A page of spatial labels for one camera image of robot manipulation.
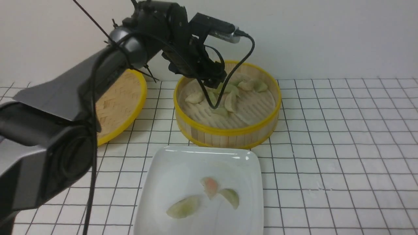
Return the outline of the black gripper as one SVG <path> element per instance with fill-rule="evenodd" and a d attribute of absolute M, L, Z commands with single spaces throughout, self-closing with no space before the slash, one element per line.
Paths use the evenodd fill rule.
<path fill-rule="evenodd" d="M 217 49 L 209 46 L 220 59 L 220 61 L 211 60 L 206 48 L 207 45 L 204 45 L 198 39 L 191 39 L 184 46 L 170 42 L 163 48 L 162 57 L 169 61 L 169 71 L 172 73 L 197 79 L 209 107 L 218 109 L 224 107 L 227 95 L 225 92 L 227 85 L 222 83 L 227 76 L 225 61 Z M 216 100 L 214 103 L 212 102 L 213 99 L 209 95 L 208 89 L 215 89 L 218 107 Z"/>

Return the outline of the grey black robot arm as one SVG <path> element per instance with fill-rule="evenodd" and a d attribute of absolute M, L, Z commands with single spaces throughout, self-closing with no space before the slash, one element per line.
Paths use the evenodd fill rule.
<path fill-rule="evenodd" d="M 215 88 L 224 65 L 205 50 L 208 35 L 234 25 L 164 1 L 132 1 L 134 12 L 113 24 L 106 46 L 57 78 L 19 91 L 1 105 L 1 234 L 17 214 L 38 208 L 97 168 L 96 102 L 128 69 L 158 52 L 175 74 Z"/>

